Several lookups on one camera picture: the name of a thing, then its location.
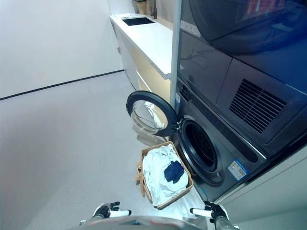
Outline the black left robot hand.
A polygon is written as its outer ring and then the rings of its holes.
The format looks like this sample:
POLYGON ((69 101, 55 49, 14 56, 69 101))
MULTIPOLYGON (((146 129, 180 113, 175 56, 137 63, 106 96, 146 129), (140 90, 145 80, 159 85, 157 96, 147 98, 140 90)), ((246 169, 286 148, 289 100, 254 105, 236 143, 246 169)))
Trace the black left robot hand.
POLYGON ((101 204, 96 208, 93 214, 94 217, 100 217, 102 219, 106 218, 117 218, 117 217, 124 217, 124 216, 130 216, 132 211, 129 209, 122 210, 119 208, 120 202, 111 202, 111 203, 105 203, 101 204))

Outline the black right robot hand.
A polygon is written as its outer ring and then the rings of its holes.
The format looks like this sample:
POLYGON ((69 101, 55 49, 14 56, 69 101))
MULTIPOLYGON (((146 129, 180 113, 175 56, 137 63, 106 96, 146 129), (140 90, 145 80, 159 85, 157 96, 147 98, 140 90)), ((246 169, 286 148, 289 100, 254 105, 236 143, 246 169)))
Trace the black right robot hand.
POLYGON ((224 208, 210 201, 204 201, 204 208, 191 208, 190 213, 210 219, 211 223, 215 223, 218 218, 229 220, 228 214, 224 208))

